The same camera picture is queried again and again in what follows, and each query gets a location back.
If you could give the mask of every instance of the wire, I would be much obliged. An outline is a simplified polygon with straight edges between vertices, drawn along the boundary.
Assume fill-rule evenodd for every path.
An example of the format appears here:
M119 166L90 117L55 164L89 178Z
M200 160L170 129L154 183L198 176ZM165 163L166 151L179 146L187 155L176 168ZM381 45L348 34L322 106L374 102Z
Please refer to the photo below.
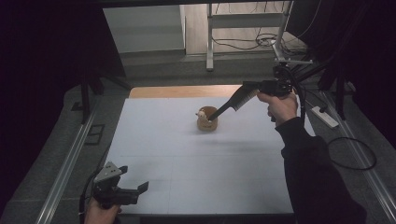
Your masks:
M303 36L303 35L311 28L312 24L313 24L314 21L315 21L315 18L316 18L317 15L318 15L318 11L319 11L319 8L320 8L320 5L321 5L321 1L322 1L322 0L319 1L317 11L315 12L314 18L312 18L312 21L311 21L311 23L309 24L309 26L305 29L305 31L304 31L302 34L297 35L297 36L296 36L294 39L292 39L292 40L295 40L295 39L300 38L301 36Z
M332 162L333 162L334 164L336 164L336 165L338 165L338 166L340 166L340 167L343 167L343 168L345 168L345 169L348 169L348 170L358 170L358 171L368 171L368 170L373 169L373 168L376 166L377 158L376 158L375 153L373 152L373 150L372 150L367 144L365 144L364 142L362 142L362 141L359 140L359 139L351 138L351 137L337 137L337 138L334 138L332 141L330 141L330 142L327 144L328 147L329 147L329 149L330 149L330 144L331 144L331 143L333 143L333 142L335 142L335 141L337 141L337 140L340 140L340 139L352 140L352 141L356 141L356 142L358 142L358 143L364 145L367 149L369 149L369 152L372 154L373 163L372 163L371 165L369 165L368 167L365 167L365 168L351 167L351 166L347 166L347 165L341 164L341 163L339 163L338 161L332 160Z
M300 51L300 50L290 50L287 46L286 46L286 42L285 40L282 38L280 41L280 47L282 48L282 51L289 55L289 56L295 56L295 55L305 55L306 52L304 51Z
M220 6L220 3L218 3L218 6L216 7L216 12L215 12L215 14L218 14L219 6Z
M277 12L277 8L276 8L276 2L274 1L274 9Z
M234 48L234 49L249 50L249 49L256 49L256 48L260 47L260 45L257 45L257 46L252 47L252 48L242 49L242 48L239 48L239 47L234 46L234 45L219 43L219 42L216 41L216 39L214 39L213 37L212 37L212 39L213 39L213 41L214 41L216 44L218 44L218 45L228 46L228 47L231 47L231 48Z
M272 37L265 37L265 38L260 38L259 39L259 37L262 36L262 35L272 35ZM228 38L227 39L215 39L213 37L212 37L212 39L218 45L228 46L228 47L231 47L231 48L234 48L234 49L249 50L249 49L256 49L258 47L270 47L273 44L268 42L268 40L269 39L275 39L275 37L276 37L276 35L274 35L274 34L260 34L260 31L259 31L258 35L256 36L256 39L254 39L254 40L253 39L250 39L250 40L249 39L228 39ZM253 41L255 41L257 43L257 46L252 47L252 48L243 49L243 48L239 48L239 47L234 46L234 45L220 43L219 41L221 41L221 40L223 40L223 41L224 40L233 40L233 41L245 41L245 42L253 42ZM264 45L260 41L267 41L268 44Z
M326 104L326 102L324 102L324 100L322 100L318 95L314 94L312 91L307 90L306 87L304 87L304 89L305 89L306 92L309 92L309 93L311 93L312 95L314 95L315 97L317 97L317 99L319 99L319 100L324 104L324 106L322 106L322 107L320 108L319 112L320 112L320 113L325 112L326 109L327 109L327 107L328 107L328 105Z
M297 94L300 97L300 117L301 121L304 123L305 121L305 96L303 95L303 91L301 90L301 86L298 83L297 79L294 77L293 73L290 71L290 69L286 66L279 66L279 68L284 69L286 73L289 76L289 79L291 81L291 84L294 86L294 88L297 90Z
M87 194L87 189L90 183L93 181L93 178L99 174L99 172L102 170L101 164L103 159L105 158L105 155L107 154L108 150L110 149L111 143L108 144L105 152L102 154L101 159L99 160L98 164L96 165L95 171L88 177L87 182L85 183L84 189L79 196L79 205L78 205L78 216L79 216L79 223L83 224L84 219L85 219L85 201L92 196L92 189L91 189L91 196L86 197Z

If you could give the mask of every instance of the person's hand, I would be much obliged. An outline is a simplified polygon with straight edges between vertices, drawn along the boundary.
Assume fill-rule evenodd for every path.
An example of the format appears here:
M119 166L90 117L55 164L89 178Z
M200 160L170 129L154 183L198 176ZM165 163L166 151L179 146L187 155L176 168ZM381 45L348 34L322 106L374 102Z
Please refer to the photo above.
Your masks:
M109 209L103 209L99 202L91 198L87 213L85 214L85 224L113 224L117 213L120 212L120 206L114 204Z
M260 101L268 104L268 116L276 118L276 127L289 119L297 117L298 104L294 93L278 98L259 92L257 97Z

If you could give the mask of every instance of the white table surface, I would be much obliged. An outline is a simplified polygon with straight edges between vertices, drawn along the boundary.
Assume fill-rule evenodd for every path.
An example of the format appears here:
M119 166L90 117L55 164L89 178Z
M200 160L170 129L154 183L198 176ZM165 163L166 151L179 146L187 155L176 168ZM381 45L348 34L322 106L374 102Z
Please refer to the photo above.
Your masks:
M292 213L280 150L284 144L266 115L267 105L251 99L219 116L211 133L199 131L195 113L221 107L229 98L126 99L107 161L128 166L119 187L149 181L136 215ZM314 135L305 119L305 128Z

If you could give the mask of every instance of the metal rod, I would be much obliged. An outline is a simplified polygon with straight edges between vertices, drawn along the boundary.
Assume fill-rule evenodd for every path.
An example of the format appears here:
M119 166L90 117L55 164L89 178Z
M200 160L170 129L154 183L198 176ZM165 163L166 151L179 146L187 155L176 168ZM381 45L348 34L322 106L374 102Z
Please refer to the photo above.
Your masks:
M49 195L44 202L43 207L35 221L35 224L50 224L55 214L56 208L58 207L59 201L61 200L62 194L64 193L64 188L67 181L73 171L74 165L78 158L79 152L84 145L85 138L91 128L93 119L96 115L96 109L100 102L100 96L97 96L94 103L91 114L88 116L87 122L81 124L78 134L70 147L69 153L64 159L64 164L61 167L56 179L52 185Z
M213 40L212 40L212 4L207 4L207 52L206 52L206 71L212 72L213 65Z

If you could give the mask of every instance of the stand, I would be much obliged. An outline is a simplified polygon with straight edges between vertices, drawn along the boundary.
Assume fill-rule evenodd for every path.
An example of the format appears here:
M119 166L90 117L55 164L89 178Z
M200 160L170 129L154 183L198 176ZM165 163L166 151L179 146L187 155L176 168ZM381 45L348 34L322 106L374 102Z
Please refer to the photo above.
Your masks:
M336 50L332 54L332 56L321 63L320 65L314 67L308 72L304 74L296 74L296 78L299 82L313 76L314 74L322 71L326 68L326 72L320 78L318 82L318 86L320 90L328 90L334 81L336 82L336 99L335 99L335 109L339 116L342 119L345 119L344 115L344 84L345 84L345 71L344 64L346 63L343 58L343 54L347 50L347 44L350 43L352 36L355 34L356 29L361 24L361 21L368 11L370 5L373 3L373 0L363 0L361 6L358 8L356 14L353 16L351 23L348 25L346 29L346 33L340 41L340 44L337 46Z

